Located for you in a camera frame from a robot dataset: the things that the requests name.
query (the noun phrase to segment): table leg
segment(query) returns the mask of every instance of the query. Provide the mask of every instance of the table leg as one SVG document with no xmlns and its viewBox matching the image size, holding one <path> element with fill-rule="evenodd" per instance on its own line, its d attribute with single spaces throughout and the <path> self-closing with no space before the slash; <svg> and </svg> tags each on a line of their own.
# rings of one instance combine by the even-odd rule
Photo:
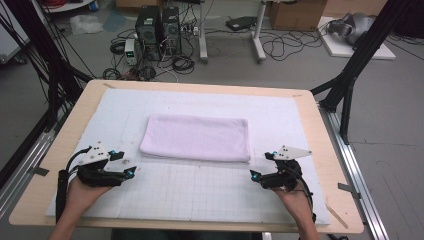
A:
<svg viewBox="0 0 424 240">
<path fill-rule="evenodd" d="M 262 20 L 264 19 L 265 8 L 266 8 L 266 1 L 261 0 L 261 5 L 259 7 L 259 12 L 258 12 L 258 19 L 257 19 L 257 22 L 256 22 L 256 30 L 254 32 L 252 32 L 253 43 L 255 45 L 256 52 L 258 53 L 258 63 L 260 63 L 260 62 L 262 62 L 266 59 L 265 52 L 262 48 L 261 41 L 259 40 L 259 34 L 261 32 Z"/>
<path fill-rule="evenodd" d="M 206 64 L 208 63 L 208 50 L 206 49 L 206 35 L 205 35 L 206 16 L 203 16 L 204 3 L 205 3 L 205 0 L 200 1 L 199 52 L 200 52 L 200 61 Z"/>
</svg>

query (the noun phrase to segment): white towel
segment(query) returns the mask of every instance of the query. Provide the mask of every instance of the white towel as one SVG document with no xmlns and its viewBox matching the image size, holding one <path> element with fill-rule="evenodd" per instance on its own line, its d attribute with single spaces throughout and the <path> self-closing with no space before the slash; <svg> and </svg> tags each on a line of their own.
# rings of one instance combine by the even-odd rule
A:
<svg viewBox="0 0 424 240">
<path fill-rule="evenodd" d="M 151 115 L 140 150 L 160 157 L 247 162 L 250 160 L 247 120 Z"/>
</svg>

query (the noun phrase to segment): gray floor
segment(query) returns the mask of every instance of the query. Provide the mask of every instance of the gray floor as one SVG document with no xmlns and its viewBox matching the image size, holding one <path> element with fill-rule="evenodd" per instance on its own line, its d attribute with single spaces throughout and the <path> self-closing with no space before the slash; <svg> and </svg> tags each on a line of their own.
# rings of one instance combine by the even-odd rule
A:
<svg viewBox="0 0 424 240">
<path fill-rule="evenodd" d="M 109 13 L 99 11 L 94 15 L 105 22 Z M 91 13 L 82 9 L 67 14 Z M 101 76 L 103 70 L 110 67 L 109 40 L 133 26 L 134 21 L 127 20 L 117 32 L 69 36 L 68 39 L 94 74 Z M 397 44 L 424 58 L 423 45 Z M 396 60 L 372 60 L 360 75 L 353 96 L 349 139 L 389 237 L 421 239 L 424 236 L 421 199 L 424 183 L 420 180 L 424 170 L 424 108 L 420 106 L 424 102 L 421 94 L 424 62 L 390 43 L 386 45 L 396 55 Z M 337 76 L 348 62 L 346 58 L 330 57 L 321 46 L 305 48 L 283 62 L 268 58 L 258 65 L 251 41 L 238 35 L 210 36 L 208 46 L 209 63 L 201 64 L 196 52 L 193 57 L 195 71 L 190 75 L 178 75 L 178 82 L 312 89 Z M 76 55 L 68 53 L 74 59 L 74 66 L 85 71 Z M 3 167 L 47 106 L 29 64 L 2 66 L 0 76 L 0 167 Z M 170 74 L 163 74 L 156 80 L 176 81 Z M 316 99 L 323 97 L 325 94 L 320 94 Z M 2 239 L 46 239 L 51 230 L 11 226 L 8 214 L 0 220 Z M 109 229 L 78 229 L 74 239 L 108 239 L 109 234 Z M 370 239 L 367 230 L 349 237 Z M 297 239 L 297 236 L 273 234 L 273 239 Z"/>
</svg>

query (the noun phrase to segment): desk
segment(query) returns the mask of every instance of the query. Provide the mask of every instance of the desk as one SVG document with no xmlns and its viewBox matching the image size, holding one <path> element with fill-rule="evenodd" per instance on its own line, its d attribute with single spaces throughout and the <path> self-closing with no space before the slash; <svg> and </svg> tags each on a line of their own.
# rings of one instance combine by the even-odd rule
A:
<svg viewBox="0 0 424 240">
<path fill-rule="evenodd" d="M 293 98 L 303 122 L 310 150 L 314 152 L 314 164 L 325 194 L 331 224 L 319 227 L 325 233 L 360 233 L 362 220 L 349 192 L 339 190 L 337 183 L 346 184 L 338 159 L 332 147 L 321 115 L 312 94 L 307 90 L 269 89 L 234 86 L 212 86 L 175 83 L 140 83 L 121 81 L 91 81 L 56 137 L 41 167 L 49 169 L 47 176 L 35 175 L 13 210 L 9 221 L 16 225 L 51 226 L 53 217 L 45 216 L 50 200 L 56 191 L 57 172 L 62 169 L 75 150 L 82 132 L 95 112 L 103 93 L 108 88 L 143 89 L 173 92 L 222 93 L 254 96 Z M 192 229 L 255 232 L 296 232 L 293 226 L 281 224 L 160 221 L 83 218 L 79 226 L 126 227 L 157 229 Z"/>
<path fill-rule="evenodd" d="M 261 0 L 259 11 L 258 11 L 258 17 L 256 21 L 256 29 L 252 32 L 252 40 L 253 44 L 255 46 L 256 52 L 258 54 L 258 63 L 264 61 L 266 59 L 265 52 L 262 48 L 262 43 L 259 40 L 259 34 L 261 32 L 262 27 L 262 20 L 265 15 L 265 8 L 266 8 L 266 2 L 267 0 Z M 199 26 L 199 51 L 200 51 L 200 60 L 203 63 L 208 62 L 208 51 L 206 49 L 206 34 L 205 34 L 205 19 L 207 16 L 203 16 L 203 5 L 205 3 L 205 0 L 200 1 L 200 19 L 202 20 L 200 22 Z"/>
</svg>

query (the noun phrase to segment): hand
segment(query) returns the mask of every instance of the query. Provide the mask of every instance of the hand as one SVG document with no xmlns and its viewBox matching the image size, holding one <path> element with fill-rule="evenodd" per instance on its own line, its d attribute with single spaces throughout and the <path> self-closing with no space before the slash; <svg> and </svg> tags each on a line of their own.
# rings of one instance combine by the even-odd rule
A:
<svg viewBox="0 0 424 240">
<path fill-rule="evenodd" d="M 75 177 L 69 183 L 66 208 L 84 213 L 110 189 L 112 187 L 90 187 L 82 183 L 78 177 Z"/>
<path fill-rule="evenodd" d="M 68 240 L 72 237 L 80 217 L 112 187 L 90 187 L 78 177 L 72 179 L 68 187 L 65 210 L 49 236 L 49 240 Z"/>
<path fill-rule="evenodd" d="M 287 211 L 289 211 L 296 221 L 300 239 L 319 239 L 317 229 L 312 220 L 312 211 L 309 206 L 309 201 L 303 191 L 303 185 L 298 183 L 295 189 L 290 192 L 286 192 L 281 188 L 273 188 L 272 191 L 280 197 Z"/>
<path fill-rule="evenodd" d="M 286 192 L 281 188 L 273 188 L 272 191 L 280 197 L 287 211 L 289 211 L 296 221 L 307 218 L 312 219 L 309 201 L 303 191 L 303 185 L 301 183 L 298 183 L 290 192 Z"/>
</svg>

